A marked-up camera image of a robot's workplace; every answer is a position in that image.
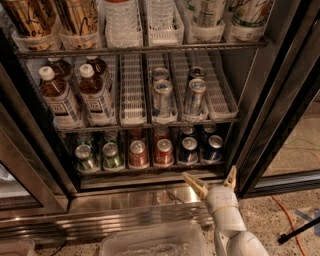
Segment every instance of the orange cable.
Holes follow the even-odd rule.
[[[293,223],[293,220],[291,218],[291,215],[290,213],[288,212],[288,210],[286,209],[286,207],[275,197],[275,196],[271,196],[273,198],[274,201],[277,202],[277,204],[282,208],[282,210],[286,213],[289,221],[290,221],[290,224],[291,224],[291,228],[292,228],[292,231],[295,230],[295,227],[294,227],[294,223]],[[300,248],[300,251],[301,253],[303,254],[303,256],[307,256],[306,252],[304,251],[303,247],[302,247],[302,244],[301,244],[301,240],[300,240],[300,237],[298,235],[296,235],[296,240],[297,240],[297,243],[298,243],[298,246]]]

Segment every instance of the wire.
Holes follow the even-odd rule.
[[[62,250],[62,248],[66,246],[67,243],[68,243],[68,241],[64,242],[64,243],[60,246],[60,248],[59,248],[58,250],[56,250],[56,251],[55,251],[53,254],[51,254],[50,256],[54,256],[54,255],[56,255],[58,252],[60,252],[60,251]]]
[[[289,222],[291,224],[291,228],[292,228],[292,231],[295,230],[295,225],[294,225],[294,222],[291,218],[291,215],[290,213],[288,212],[288,210],[286,209],[286,207],[275,197],[275,196],[271,196],[273,198],[274,201],[276,201],[276,203],[282,208],[282,210],[286,213],[288,219],[289,219]],[[298,246],[300,248],[300,251],[302,253],[303,256],[307,256],[306,252],[304,251],[303,247],[302,247],[302,244],[301,244],[301,240],[300,240],[300,237],[298,235],[296,235],[296,240],[297,240],[297,243],[298,243]]]

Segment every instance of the refrigerator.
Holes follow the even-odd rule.
[[[180,8],[184,4],[175,2]],[[147,38],[144,2],[137,3],[143,38]],[[309,126],[304,122],[302,134],[320,130],[319,10],[317,0],[270,1],[263,35],[255,42],[227,42],[222,38],[218,42],[188,43],[185,34],[181,45],[152,45],[148,38],[149,45],[144,42],[144,46],[132,48],[51,52],[19,50],[12,38],[13,26],[2,10],[0,239],[32,238],[47,243],[107,237],[182,220],[203,226],[213,224],[205,204],[184,182],[184,171],[214,186],[221,184],[236,166],[235,191],[239,198],[319,187],[319,165],[290,169],[281,166],[285,156],[279,158],[306,115],[313,119]],[[181,12],[179,17],[177,22],[184,23],[186,33],[186,17]],[[90,55],[99,55],[108,63],[115,99],[113,119],[107,126],[86,123],[85,127],[57,129],[40,94],[38,70],[48,57],[62,57],[73,65],[79,79],[77,70]],[[159,66],[169,70],[174,87],[173,114],[168,123],[152,113],[151,72]],[[221,92],[218,103],[206,98],[201,114],[188,119],[182,111],[181,90],[191,66],[209,70],[208,74],[219,81]],[[130,97],[126,98],[125,90],[133,86],[140,86],[130,95],[138,97],[139,104],[128,107],[125,103]],[[220,101],[227,106],[227,112],[215,109],[223,105]],[[202,162],[198,152],[195,163],[179,163],[181,127],[193,125],[200,131],[207,124],[216,125],[216,134],[223,139],[222,158]],[[174,150],[170,166],[157,166],[154,161],[153,131],[159,127],[170,131]],[[130,133],[137,129],[145,132],[148,148],[149,164],[144,168],[130,166]],[[103,169],[103,134],[110,130],[119,131],[123,142],[125,167],[117,172]],[[92,173],[79,168],[74,154],[80,132],[99,137],[100,165]],[[310,143],[312,150],[318,150],[319,144]],[[308,145],[301,146],[295,159],[298,164],[307,149]],[[280,167],[274,167],[276,161]]]

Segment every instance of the plastic bottle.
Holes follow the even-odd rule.
[[[62,60],[61,58],[48,58],[48,66],[53,69],[56,77],[60,77],[68,83],[72,93],[74,94],[78,104],[80,105],[81,100],[79,97],[79,92],[77,91],[79,85],[74,77],[74,72],[71,64],[65,60]]]
[[[93,125],[106,125],[113,114],[112,101],[103,79],[95,74],[90,64],[80,66],[82,76],[80,93],[88,112],[89,121]]]
[[[110,93],[112,90],[112,80],[109,73],[108,64],[98,56],[87,56],[87,64],[90,64],[96,74],[106,83],[106,88]]]
[[[68,84],[60,77],[55,77],[49,66],[40,68],[42,79],[41,94],[54,114],[54,123],[58,128],[81,126],[80,108]]]

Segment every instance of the bottle label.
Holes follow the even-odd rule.
[[[105,86],[97,94],[81,93],[92,119],[110,118],[112,115],[111,97]]]
[[[51,111],[56,117],[57,123],[78,122],[79,106],[69,87],[59,97],[44,97]]]

